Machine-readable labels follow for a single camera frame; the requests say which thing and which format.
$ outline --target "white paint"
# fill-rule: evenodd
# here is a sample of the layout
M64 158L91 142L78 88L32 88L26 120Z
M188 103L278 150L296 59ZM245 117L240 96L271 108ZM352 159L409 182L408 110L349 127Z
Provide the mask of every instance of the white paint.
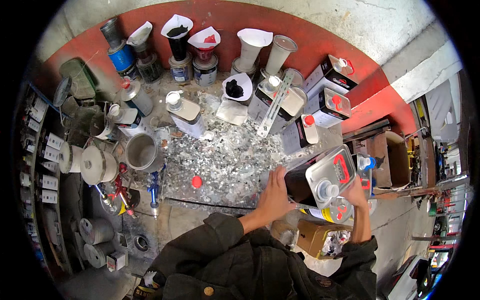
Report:
M121 13L174 0L68 0L47 27L36 54L47 60L83 31ZM236 0L286 12L336 34L371 57L387 62L434 19L422 0Z
M412 71L398 78L391 86L410 103L462 69L455 46L449 40Z

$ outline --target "spray gun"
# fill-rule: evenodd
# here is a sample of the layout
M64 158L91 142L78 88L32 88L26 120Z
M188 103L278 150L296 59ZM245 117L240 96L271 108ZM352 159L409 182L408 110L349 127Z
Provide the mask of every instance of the spray gun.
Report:
M117 197L118 195L120 196L123 204L125 205L125 210L127 211L127 214L132 216L132 218L136 219L137 216L135 215L133 207L130 205L130 198L127 195L127 188L122 186L121 175L125 172L127 172L127 166L124 163L119 163L119 174L114 181L115 187L117 188L117 190L115 191L115 197Z
M152 176L152 184L147 188L147 191L152 195L150 207L152 208L153 217L156 219L158 217L158 201L156 200L158 197L158 171L155 171L150 175Z

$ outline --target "bottle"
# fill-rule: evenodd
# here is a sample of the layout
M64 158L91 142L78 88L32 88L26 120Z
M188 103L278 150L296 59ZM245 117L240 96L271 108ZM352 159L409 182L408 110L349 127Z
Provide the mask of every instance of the bottle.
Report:
M178 129L198 139L206 131L200 106L181 97L180 93L183 91L172 91L167 94L167 111Z
M146 117L152 112L152 99L142 89L139 81L125 79L121 86L123 89L120 97L130 108L138 109L142 117Z

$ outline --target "white paper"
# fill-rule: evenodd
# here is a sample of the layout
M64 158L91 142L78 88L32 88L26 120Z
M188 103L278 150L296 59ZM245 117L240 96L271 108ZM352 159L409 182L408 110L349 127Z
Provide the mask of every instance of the white paper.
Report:
M216 111L215 116L220 120L234 125L242 125L247 119L248 107L236 101L222 97L223 101Z
M147 41L150 32L152 32L152 28L152 23L150 23L149 21L145 22L145 24L140 26L132 33L132 35L128 37L127 44L132 46L143 44Z
M227 88L227 82L230 82L232 80L237 81L237 85L241 86L243 89L243 96L240 98L233 98L227 95L226 88ZM228 98L228 99L233 99L235 101L246 101L250 98L252 95L253 91L253 86L252 86L252 81L250 80L250 77L246 73L240 73L240 74L235 74L233 76L230 76L229 78L225 79L222 82L223 86L223 95Z
M167 33L172 30L173 28L177 28L177 27L180 27L180 25L183 25L183 27L187 27L188 30L178 36L173 36L173 37L169 37L167 36ZM160 32L161 35L163 35L164 37L168 37L168 38L173 38L173 39L179 39L181 37L184 37L187 35L187 33L190 31L190 29L192 29L193 27L193 22L192 20L190 20L189 18L187 17L184 17L184 16L180 16L180 15L173 15L173 17L168 20L165 25L163 25L162 27L162 31Z
M253 28L242 29L237 32L237 36L244 42L255 47L268 46L273 40L273 32Z
M211 39L211 36L214 37L215 43L205 43L205 39ZM216 45L220 44L220 34L218 34L218 32L213 29L212 26L210 26L209 28L205 28L204 30L201 30L191 36L188 39L188 43L201 50L210 50Z

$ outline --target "metal bucket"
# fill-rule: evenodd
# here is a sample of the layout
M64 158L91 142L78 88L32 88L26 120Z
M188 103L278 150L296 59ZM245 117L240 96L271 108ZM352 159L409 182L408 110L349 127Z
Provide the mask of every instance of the metal bucket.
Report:
M127 164L135 170L153 173L163 166L162 151L150 135L139 133L131 138L126 147Z

